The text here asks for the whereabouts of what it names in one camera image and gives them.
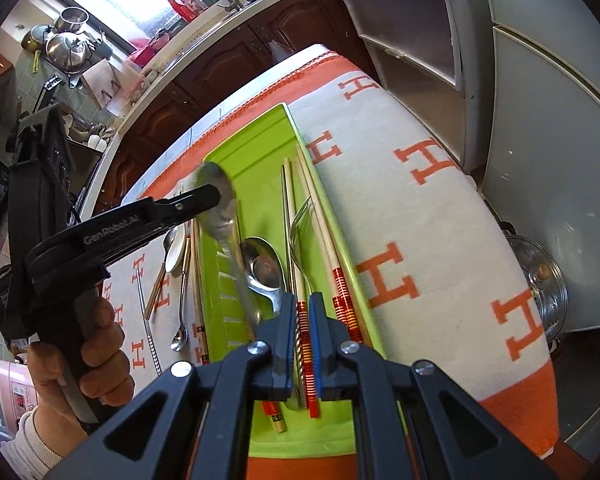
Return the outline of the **person's left hand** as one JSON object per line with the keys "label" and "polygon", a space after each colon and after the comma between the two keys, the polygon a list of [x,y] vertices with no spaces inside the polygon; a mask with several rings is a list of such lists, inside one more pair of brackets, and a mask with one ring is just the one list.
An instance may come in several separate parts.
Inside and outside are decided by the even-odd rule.
{"label": "person's left hand", "polygon": [[104,422],[134,393],[130,362],[122,352],[124,333],[114,309],[97,292],[80,299],[78,341],[30,344],[28,367],[43,405],[83,426]]}

